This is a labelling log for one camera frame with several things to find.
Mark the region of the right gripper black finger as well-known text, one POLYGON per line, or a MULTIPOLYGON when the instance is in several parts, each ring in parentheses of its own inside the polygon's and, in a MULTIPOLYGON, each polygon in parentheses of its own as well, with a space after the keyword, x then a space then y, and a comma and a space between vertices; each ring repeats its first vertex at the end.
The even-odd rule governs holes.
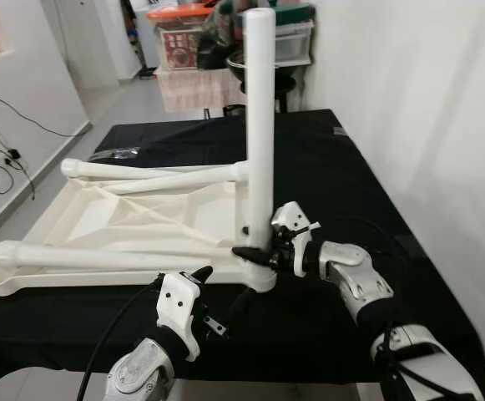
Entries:
POLYGON ((232 248, 232 253, 249 263, 268 268, 279 268, 279 253, 276 251, 265 251, 265 249, 253 246, 235 246, 232 248))

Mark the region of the white plastic children table top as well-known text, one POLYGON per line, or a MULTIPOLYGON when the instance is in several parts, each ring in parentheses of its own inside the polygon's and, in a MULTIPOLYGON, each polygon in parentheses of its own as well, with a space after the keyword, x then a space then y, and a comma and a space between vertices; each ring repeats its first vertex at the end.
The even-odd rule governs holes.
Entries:
MULTIPOLYGON (((248 246, 249 180, 181 190, 113 194, 105 185, 135 180, 66 177, 66 184, 21 243, 40 246, 127 251, 155 255, 226 257, 238 271, 213 271, 213 283, 245 284, 265 292, 277 275, 232 253, 248 246)), ((167 271, 93 272, 0 267, 0 297, 34 287, 124 286, 150 282, 167 271)))

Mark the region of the black tablecloth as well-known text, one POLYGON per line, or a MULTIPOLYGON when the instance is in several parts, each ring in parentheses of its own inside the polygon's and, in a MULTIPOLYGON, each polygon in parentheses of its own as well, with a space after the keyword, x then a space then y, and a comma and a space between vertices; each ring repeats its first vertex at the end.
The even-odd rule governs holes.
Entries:
MULTIPOLYGON (((467 314, 418 244, 371 167, 330 110, 288 112, 275 120, 277 204, 299 202, 319 221, 320 234, 364 246, 376 269, 485 390, 485 351, 467 314)), ((245 157, 239 117, 119 124, 98 150, 142 148, 133 167, 235 163, 245 157)), ((213 284, 204 291, 226 338, 201 345, 183 379, 212 382, 353 384, 379 378, 361 333, 331 284, 291 278, 253 294, 245 312, 227 323, 225 311, 245 289, 213 284)), ((105 372, 138 343, 154 320, 151 297, 138 287, 24 289, 0 297, 0 379, 36 368, 82 372, 90 356, 105 372)))

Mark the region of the black round stool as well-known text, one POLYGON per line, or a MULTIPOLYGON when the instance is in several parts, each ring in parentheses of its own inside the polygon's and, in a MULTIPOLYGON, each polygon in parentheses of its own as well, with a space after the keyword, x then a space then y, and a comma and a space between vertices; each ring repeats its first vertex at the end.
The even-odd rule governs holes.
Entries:
POLYGON ((298 80, 289 75, 274 77, 274 104, 277 112, 288 112, 288 93, 298 87, 298 80))

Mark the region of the beige cloth covered stand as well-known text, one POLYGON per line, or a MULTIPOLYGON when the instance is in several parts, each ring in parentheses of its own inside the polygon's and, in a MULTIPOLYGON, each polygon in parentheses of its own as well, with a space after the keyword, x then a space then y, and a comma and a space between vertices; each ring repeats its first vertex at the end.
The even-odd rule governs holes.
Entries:
POLYGON ((240 81, 229 69, 154 70, 167 112, 197 109, 222 109, 231 104, 246 104, 240 81))

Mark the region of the clear storage box green lid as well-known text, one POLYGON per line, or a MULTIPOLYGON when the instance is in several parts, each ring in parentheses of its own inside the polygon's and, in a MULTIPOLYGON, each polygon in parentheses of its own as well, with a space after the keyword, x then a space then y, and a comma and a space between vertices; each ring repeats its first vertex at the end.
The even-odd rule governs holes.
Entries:
POLYGON ((311 64, 311 35, 315 27, 316 8, 310 3, 272 5, 275 14, 274 64, 277 68, 294 68, 311 64))

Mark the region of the black plastic bag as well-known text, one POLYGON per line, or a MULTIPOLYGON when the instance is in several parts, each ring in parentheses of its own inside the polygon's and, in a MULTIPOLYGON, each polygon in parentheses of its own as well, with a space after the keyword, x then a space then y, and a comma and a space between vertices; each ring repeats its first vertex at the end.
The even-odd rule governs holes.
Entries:
POLYGON ((250 8, 250 0, 210 0, 201 24, 196 65, 200 70, 226 69, 226 59, 241 42, 238 17, 250 8))

